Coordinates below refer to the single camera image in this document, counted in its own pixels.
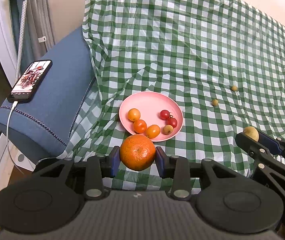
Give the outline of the large orange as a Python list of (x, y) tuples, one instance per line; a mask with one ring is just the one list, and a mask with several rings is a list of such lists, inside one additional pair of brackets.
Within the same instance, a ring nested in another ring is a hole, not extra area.
[(120, 146), (120, 160), (134, 171), (142, 171), (152, 165), (156, 149), (153, 142), (144, 135), (127, 137)]

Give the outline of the red cherry tomato with stem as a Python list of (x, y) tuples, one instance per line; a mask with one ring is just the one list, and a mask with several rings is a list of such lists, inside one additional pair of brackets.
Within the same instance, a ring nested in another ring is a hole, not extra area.
[(176, 128), (177, 125), (178, 125), (178, 121), (176, 118), (174, 117), (169, 117), (167, 120), (166, 120), (166, 125), (170, 125), (172, 126), (173, 128)]

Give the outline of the orange cherry tomato cluster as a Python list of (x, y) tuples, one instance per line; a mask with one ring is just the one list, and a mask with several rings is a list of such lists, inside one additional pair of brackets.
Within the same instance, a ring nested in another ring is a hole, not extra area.
[(147, 129), (147, 124), (144, 120), (139, 119), (134, 121), (133, 128), (135, 133), (142, 134)]

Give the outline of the red cherry tomato cluster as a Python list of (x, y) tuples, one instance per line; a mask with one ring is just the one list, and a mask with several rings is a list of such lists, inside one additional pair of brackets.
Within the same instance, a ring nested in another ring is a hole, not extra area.
[(171, 114), (168, 110), (164, 109), (159, 113), (159, 117), (161, 120), (167, 120), (171, 117)]

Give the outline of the pink round plate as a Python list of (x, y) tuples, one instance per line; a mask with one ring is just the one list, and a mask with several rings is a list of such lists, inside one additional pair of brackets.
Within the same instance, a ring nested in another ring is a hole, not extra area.
[(128, 112), (135, 108), (139, 110), (141, 119), (144, 120), (147, 126), (158, 125), (163, 128), (166, 125), (165, 120), (160, 118), (162, 110), (168, 110), (177, 120), (177, 126), (171, 134), (165, 135), (160, 133), (153, 142), (162, 142), (175, 137), (184, 125), (183, 111), (179, 105), (171, 98), (157, 92), (138, 92), (132, 94), (123, 100), (119, 108), (119, 119), (124, 129), (131, 135), (135, 134), (133, 122), (128, 119)]

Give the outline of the blue cushion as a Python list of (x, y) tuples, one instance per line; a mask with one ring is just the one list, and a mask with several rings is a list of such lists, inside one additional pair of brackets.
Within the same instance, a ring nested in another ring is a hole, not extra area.
[(14, 111), (7, 100), (0, 107), (0, 131), (34, 164), (64, 152), (95, 79), (82, 28), (64, 37), (43, 59), (51, 60), (52, 66), (32, 100)]

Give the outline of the green white checkered cloth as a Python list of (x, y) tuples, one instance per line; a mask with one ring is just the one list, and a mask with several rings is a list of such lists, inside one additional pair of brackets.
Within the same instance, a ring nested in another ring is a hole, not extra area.
[(82, 33), (95, 79), (63, 158), (85, 161), (120, 145), (128, 136), (120, 105), (141, 91), (183, 111), (181, 131), (161, 143), (168, 155), (248, 174), (253, 160), (237, 133), (254, 126), (285, 139), (285, 26), (247, 3), (85, 0)]

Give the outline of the black smartphone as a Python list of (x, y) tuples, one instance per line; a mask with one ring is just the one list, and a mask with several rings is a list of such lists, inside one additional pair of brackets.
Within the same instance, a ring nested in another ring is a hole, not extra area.
[(51, 60), (32, 62), (15, 83), (7, 100), (10, 103), (15, 101), (18, 103), (30, 102), (51, 66)]

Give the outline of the grey curtain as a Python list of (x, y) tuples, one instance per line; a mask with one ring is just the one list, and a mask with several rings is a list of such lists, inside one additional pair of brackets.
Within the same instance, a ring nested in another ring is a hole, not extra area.
[[(23, 0), (9, 0), (15, 47), (18, 48)], [(40, 59), (55, 45), (49, 0), (28, 0), (21, 70)]]

